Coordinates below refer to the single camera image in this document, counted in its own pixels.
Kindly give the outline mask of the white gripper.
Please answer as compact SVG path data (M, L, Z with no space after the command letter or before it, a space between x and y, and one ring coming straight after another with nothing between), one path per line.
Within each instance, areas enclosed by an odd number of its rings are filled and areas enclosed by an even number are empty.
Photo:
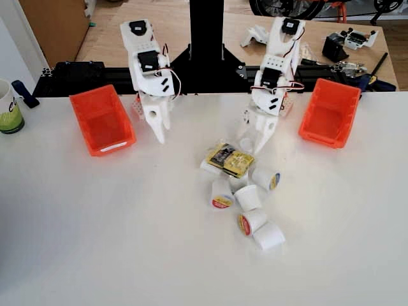
M176 96L168 54L158 50L135 52L135 90L145 120L159 143L165 143L164 128L170 129L170 100Z
M271 123L267 126L275 131L281 106L286 95L287 80L284 73L277 68L262 68L257 71L254 85L251 87L251 98L255 106L266 115ZM256 131L256 114L247 107L238 129L238 139L248 138L254 144L254 153L258 154L273 134Z

